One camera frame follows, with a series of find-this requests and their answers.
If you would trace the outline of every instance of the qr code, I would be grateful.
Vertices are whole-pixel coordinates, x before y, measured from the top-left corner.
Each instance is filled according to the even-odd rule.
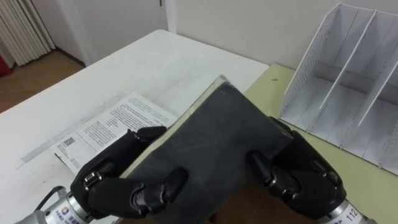
[[[66,146],[70,146],[72,143],[74,143],[75,142],[75,140],[72,138],[72,137],[70,137],[70,138],[68,138],[67,140],[65,140],[63,143],[66,145]]]

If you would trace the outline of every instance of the black book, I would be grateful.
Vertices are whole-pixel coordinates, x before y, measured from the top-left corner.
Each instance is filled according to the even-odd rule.
[[[128,168],[122,177],[158,182],[177,167],[189,178],[180,195],[152,219],[161,224],[204,223],[251,179],[245,154],[272,159],[291,137],[224,77]]]

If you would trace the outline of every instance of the white table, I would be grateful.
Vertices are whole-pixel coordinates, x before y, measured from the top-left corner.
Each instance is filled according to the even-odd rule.
[[[245,91],[267,69],[158,30],[1,113],[0,223],[22,219],[52,187],[71,184],[74,175],[52,151],[32,150],[121,91],[132,88],[180,116],[218,75]]]

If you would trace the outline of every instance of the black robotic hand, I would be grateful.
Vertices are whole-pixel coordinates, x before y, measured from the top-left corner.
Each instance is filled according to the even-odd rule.
[[[346,198],[340,176],[298,132],[274,121],[294,140],[271,161],[257,150],[247,153],[255,178],[295,212],[314,220],[328,215]]]
[[[142,128],[136,133],[129,130],[81,168],[70,189],[89,216],[145,218],[175,200],[188,179],[183,168],[175,169],[157,183],[119,178],[166,130],[162,126]]]

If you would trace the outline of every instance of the paper document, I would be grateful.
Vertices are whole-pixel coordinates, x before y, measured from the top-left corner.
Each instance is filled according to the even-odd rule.
[[[74,174],[127,129],[172,125],[177,118],[147,99],[131,93],[51,146]]]

